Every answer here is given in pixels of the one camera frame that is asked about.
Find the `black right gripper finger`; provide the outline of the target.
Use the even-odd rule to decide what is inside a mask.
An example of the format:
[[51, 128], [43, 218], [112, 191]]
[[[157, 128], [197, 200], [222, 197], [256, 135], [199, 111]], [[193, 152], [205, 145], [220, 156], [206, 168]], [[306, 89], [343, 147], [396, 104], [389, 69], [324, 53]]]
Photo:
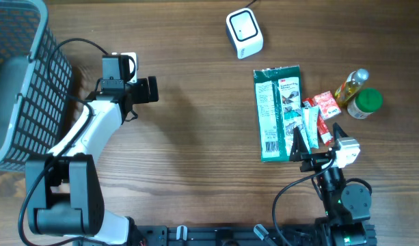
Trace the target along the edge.
[[308, 160], [310, 151], [306, 147], [303, 136], [298, 126], [293, 129], [293, 145], [290, 151], [289, 160], [292, 162], [300, 162]]
[[348, 137], [348, 135], [343, 131], [343, 129], [340, 127], [340, 125], [337, 122], [333, 123], [332, 128], [333, 128], [333, 134], [334, 134], [335, 140]]

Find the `red white snack packet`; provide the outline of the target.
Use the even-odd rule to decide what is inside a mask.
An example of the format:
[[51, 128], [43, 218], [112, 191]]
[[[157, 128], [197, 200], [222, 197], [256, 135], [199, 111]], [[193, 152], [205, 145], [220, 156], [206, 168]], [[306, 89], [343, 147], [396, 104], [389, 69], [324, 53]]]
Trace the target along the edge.
[[326, 146], [329, 146], [330, 143], [333, 140], [333, 137], [332, 137], [332, 134], [330, 133], [324, 119], [321, 116], [321, 111], [319, 109], [319, 106], [311, 98], [303, 99], [302, 103], [305, 107], [317, 107], [318, 108], [318, 120], [317, 120], [318, 134], [321, 137], [322, 142]]

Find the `small red white carton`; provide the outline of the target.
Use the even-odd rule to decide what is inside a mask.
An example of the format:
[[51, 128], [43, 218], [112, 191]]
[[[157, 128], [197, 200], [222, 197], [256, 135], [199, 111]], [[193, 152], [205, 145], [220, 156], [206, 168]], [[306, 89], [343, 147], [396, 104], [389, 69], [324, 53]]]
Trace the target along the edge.
[[341, 109], [330, 91], [318, 94], [314, 96], [312, 100], [314, 104], [319, 107], [323, 120], [328, 120], [341, 113]]

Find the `light green tissue pack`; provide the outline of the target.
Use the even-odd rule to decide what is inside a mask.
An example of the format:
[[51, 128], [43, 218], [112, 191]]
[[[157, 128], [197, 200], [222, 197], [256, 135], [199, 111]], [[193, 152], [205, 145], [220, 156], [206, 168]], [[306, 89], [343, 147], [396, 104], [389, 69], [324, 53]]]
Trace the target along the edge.
[[304, 107], [302, 109], [303, 124], [306, 130], [308, 144], [311, 148], [319, 147], [317, 127], [318, 116], [319, 108], [317, 106]]

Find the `green lid white jar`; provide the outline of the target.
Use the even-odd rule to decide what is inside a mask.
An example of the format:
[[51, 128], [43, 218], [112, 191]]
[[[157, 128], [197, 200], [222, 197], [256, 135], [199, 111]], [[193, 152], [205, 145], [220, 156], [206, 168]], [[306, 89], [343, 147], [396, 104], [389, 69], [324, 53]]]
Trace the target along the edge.
[[347, 105], [347, 111], [353, 118], [363, 120], [378, 111], [382, 105], [381, 92], [374, 88], [366, 88]]

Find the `yellow dish soap bottle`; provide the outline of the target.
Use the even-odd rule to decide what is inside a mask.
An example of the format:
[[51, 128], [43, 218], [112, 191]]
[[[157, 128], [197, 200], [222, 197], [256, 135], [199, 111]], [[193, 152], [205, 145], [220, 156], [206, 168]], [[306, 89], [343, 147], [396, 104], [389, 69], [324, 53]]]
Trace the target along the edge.
[[358, 93], [369, 78], [369, 72], [360, 68], [353, 71], [347, 80], [335, 91], [334, 98], [339, 107], [347, 105], [349, 100]]

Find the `green foil packet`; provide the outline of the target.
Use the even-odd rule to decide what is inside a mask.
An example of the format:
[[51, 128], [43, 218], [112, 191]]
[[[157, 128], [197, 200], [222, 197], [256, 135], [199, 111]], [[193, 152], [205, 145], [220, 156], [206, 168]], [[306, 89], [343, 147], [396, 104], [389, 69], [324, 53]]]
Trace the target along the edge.
[[307, 140], [301, 102], [299, 66], [254, 71], [261, 161], [287, 162], [298, 128]]

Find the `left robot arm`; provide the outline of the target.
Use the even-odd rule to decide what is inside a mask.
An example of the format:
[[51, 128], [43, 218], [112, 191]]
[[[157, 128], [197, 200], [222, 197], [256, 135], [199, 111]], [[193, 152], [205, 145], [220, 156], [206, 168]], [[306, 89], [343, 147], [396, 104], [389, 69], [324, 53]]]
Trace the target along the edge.
[[66, 236], [75, 245], [147, 243], [133, 219], [105, 209], [95, 163], [134, 105], [158, 101], [157, 80], [137, 78], [134, 52], [103, 55], [102, 63], [103, 75], [68, 134], [26, 162], [27, 194], [18, 221], [24, 243], [24, 220], [34, 234]]

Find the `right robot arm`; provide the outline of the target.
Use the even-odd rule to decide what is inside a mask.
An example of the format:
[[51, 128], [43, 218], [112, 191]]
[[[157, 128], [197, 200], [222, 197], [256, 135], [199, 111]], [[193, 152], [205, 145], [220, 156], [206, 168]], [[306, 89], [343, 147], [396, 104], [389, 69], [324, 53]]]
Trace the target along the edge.
[[346, 179], [342, 169], [355, 162], [358, 141], [333, 125], [334, 145], [326, 152], [310, 153], [298, 127], [293, 130], [290, 161], [301, 161], [301, 172], [313, 172], [314, 189], [324, 205], [325, 217], [314, 222], [313, 245], [376, 245], [375, 227], [368, 223], [373, 189], [360, 178]]

